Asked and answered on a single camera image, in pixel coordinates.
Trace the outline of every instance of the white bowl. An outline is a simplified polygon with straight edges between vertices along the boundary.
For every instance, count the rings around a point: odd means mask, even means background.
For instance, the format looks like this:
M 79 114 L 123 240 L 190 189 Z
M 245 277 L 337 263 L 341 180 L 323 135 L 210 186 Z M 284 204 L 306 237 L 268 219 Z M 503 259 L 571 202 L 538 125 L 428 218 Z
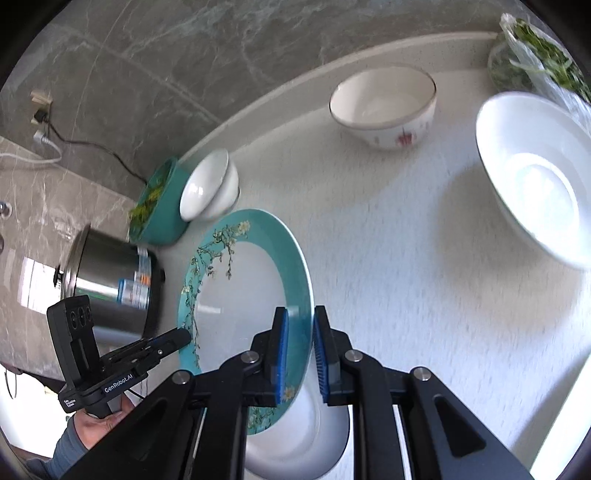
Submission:
M 318 386 L 312 354 L 302 388 L 270 428 L 248 437 L 247 470 L 265 480 L 314 480 L 340 460 L 349 440 L 349 410 L 329 407 Z
M 223 183 L 230 157 L 224 148 L 212 151 L 191 173 L 180 202 L 181 218 L 190 222 L 212 201 Z
M 521 237 L 559 261 L 591 268 L 591 137 L 530 93 L 487 100 L 476 142 L 501 212 Z
M 224 215 L 238 200 L 240 188 L 238 185 L 238 170 L 232 160 L 229 160 L 226 176 L 213 196 L 211 202 L 198 216 L 200 220 L 212 220 Z
M 408 66 L 365 70 L 341 83 L 330 113 L 356 137 L 382 150 L 407 148 L 429 131 L 437 88 L 431 76 Z

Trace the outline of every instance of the rice cooker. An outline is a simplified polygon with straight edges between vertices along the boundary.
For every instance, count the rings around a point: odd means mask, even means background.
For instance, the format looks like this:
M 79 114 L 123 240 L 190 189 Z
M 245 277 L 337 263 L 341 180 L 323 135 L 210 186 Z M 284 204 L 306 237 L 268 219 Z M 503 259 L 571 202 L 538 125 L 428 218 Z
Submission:
M 90 297 L 98 343 L 124 346 L 155 335 L 164 270 L 144 247 L 118 240 L 86 225 L 76 235 L 54 285 L 61 298 Z

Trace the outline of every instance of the plastic bag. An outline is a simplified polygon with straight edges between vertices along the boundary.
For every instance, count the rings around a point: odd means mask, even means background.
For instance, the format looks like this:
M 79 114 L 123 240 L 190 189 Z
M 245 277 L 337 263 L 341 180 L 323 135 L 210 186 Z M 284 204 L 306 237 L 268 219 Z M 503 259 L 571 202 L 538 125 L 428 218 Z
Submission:
M 558 85 L 532 49 L 514 35 L 517 24 L 509 14 L 501 16 L 501 28 L 488 57 L 488 71 L 495 87 L 504 92 L 520 90 L 537 93 L 565 110 L 591 135 L 591 105 L 577 93 Z M 539 28 L 528 25 L 533 32 L 557 46 L 572 60 L 566 49 Z

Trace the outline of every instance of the metal screw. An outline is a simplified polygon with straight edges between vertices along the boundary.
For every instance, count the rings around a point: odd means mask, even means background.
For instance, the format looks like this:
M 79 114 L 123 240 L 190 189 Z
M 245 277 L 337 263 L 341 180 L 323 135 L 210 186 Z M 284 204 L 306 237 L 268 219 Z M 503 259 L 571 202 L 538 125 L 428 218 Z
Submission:
M 189 380 L 191 380 L 191 374 L 186 370 L 177 370 L 175 373 L 173 373 L 173 382 L 177 385 L 189 383 Z
M 253 352 L 252 350 L 247 350 L 240 356 L 240 360 L 242 360 L 246 364 L 253 364 L 254 362 L 257 362 L 258 359 L 258 353 Z
M 345 358 L 349 362 L 359 362 L 363 358 L 363 354 L 359 350 L 348 350 L 345 352 Z
M 431 371 L 425 367 L 418 367 L 414 369 L 413 375 L 421 382 L 426 382 L 431 378 Z

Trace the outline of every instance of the gray marble tile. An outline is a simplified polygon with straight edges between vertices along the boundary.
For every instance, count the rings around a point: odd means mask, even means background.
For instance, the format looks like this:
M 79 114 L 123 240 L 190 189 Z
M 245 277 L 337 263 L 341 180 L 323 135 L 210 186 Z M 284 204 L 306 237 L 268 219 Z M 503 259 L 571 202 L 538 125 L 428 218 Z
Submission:
M 31 148 L 31 90 L 51 92 L 64 135 L 101 142 L 149 176 L 261 95 L 399 38 L 498 30 L 518 0 L 72 0 L 0 92 L 0 134 Z M 64 166 L 130 197 L 141 183 L 101 152 Z
M 5 152 L 38 158 L 0 137 L 0 153 Z M 47 319 L 23 299 L 24 265 L 39 262 L 51 275 L 53 267 L 64 263 L 75 234 L 87 223 L 125 239 L 134 202 L 62 167 L 6 157 L 0 158 L 0 200 L 13 207 L 10 218 L 0 219 L 5 242 L 0 254 L 0 361 L 60 378 Z M 34 301 L 43 304 L 55 295 L 48 279 L 35 288 Z
M 22 72 L 21 64 L 32 58 L 36 65 Z M 33 89 L 51 93 L 52 120 L 62 135 L 107 146 L 144 177 L 219 124 L 143 67 L 59 24 L 35 39 L 0 93 L 4 135 L 32 150 Z M 94 148 L 64 146 L 62 165 L 130 197 L 137 198 L 143 187 Z

